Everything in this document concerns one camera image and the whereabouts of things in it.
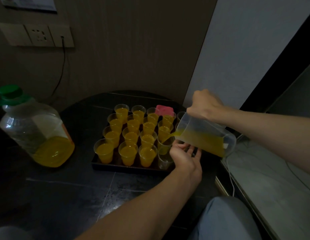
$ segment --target plastic cup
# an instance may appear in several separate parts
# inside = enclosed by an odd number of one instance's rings
[[[107,143],[113,144],[114,148],[116,148],[120,142],[121,132],[122,128],[119,128],[116,125],[110,125],[105,127],[103,130],[103,136],[105,137]]]
[[[158,122],[158,141],[163,141],[167,137],[169,137],[171,131],[173,130],[174,126],[170,124],[168,127],[163,125],[163,121]]]
[[[115,113],[118,114],[118,119],[123,120],[123,124],[126,124],[127,116],[129,115],[129,107],[126,104],[117,104],[114,108]]]
[[[157,121],[155,120],[154,117],[145,117],[143,120],[143,131],[144,134],[149,134],[152,135],[155,127],[157,125]]]
[[[236,146],[236,137],[224,127],[208,120],[184,114],[177,129],[176,139],[201,148],[219,157],[228,156]]]
[[[137,132],[139,130],[139,120],[132,114],[127,117],[127,128],[130,132]]]
[[[169,154],[169,150],[162,147],[161,149],[158,149],[158,167],[160,169],[168,169],[170,165],[174,163],[171,155]]]
[[[113,144],[109,144],[106,139],[98,140],[94,145],[94,152],[103,164],[109,164],[113,160]]]
[[[161,149],[164,148],[162,150],[163,153],[167,153],[169,151],[169,149],[172,147],[173,142],[175,141],[175,137],[169,137],[166,141],[164,141],[163,143],[160,142],[159,140],[157,140],[157,149]]]
[[[118,114],[118,113],[110,114],[107,117],[107,122],[109,122],[110,125],[115,125],[115,126],[118,126],[122,129],[123,118],[122,118],[121,114]]]
[[[153,134],[145,134],[144,131],[141,131],[141,134],[139,135],[139,137],[141,138],[141,143],[142,146],[149,146],[149,145],[153,145],[154,142],[157,139],[157,134],[156,132],[153,132]]]
[[[147,110],[147,116],[153,117],[156,120],[156,122],[158,121],[159,114],[160,114],[159,109],[157,109],[157,108],[149,108]]]
[[[138,146],[131,141],[124,141],[118,147],[118,152],[125,166],[132,166],[138,152]]]
[[[129,131],[129,128],[126,127],[125,129],[123,129],[122,135],[126,142],[131,141],[134,144],[137,144],[137,140],[140,135],[140,132],[139,130],[137,130],[136,132]]]
[[[157,148],[154,145],[140,146],[138,149],[138,153],[141,160],[141,165],[145,168],[148,168],[157,155]]]
[[[145,107],[142,105],[135,105],[132,108],[132,113],[133,113],[134,118],[139,121],[139,124],[142,124],[144,115],[146,113]]]
[[[173,112],[172,114],[163,115],[163,125],[169,127],[173,124],[174,120],[176,119],[176,114]]]
[[[186,112],[179,112],[177,113],[177,122],[181,121],[181,118],[183,117],[183,115],[185,114]]]

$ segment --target black tiled countertop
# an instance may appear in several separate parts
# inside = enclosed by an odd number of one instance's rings
[[[98,219],[162,181],[161,176],[95,171],[93,145],[102,137],[107,117],[117,104],[161,104],[176,113],[181,105],[141,91],[114,91],[86,98],[60,113],[75,143],[72,156],[59,168],[42,167],[18,146],[0,157],[0,226],[18,226],[34,239],[74,239]],[[212,197],[219,158],[203,153],[203,180],[164,238],[187,238],[187,232]]]

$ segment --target plastic bottle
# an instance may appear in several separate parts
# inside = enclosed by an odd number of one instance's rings
[[[6,112],[0,128],[35,162],[56,168],[71,156],[74,143],[55,109],[36,102],[17,85],[0,87],[0,96]]]

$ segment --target pink sponge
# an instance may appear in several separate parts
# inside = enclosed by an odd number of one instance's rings
[[[156,108],[159,110],[159,116],[163,116],[163,115],[174,116],[174,109],[172,107],[168,107],[164,105],[157,105]]]

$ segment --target gray wall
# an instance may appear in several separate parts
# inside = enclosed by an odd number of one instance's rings
[[[310,65],[269,111],[274,114],[310,117]]]
[[[184,106],[207,88],[240,108],[310,14],[310,0],[218,0]]]

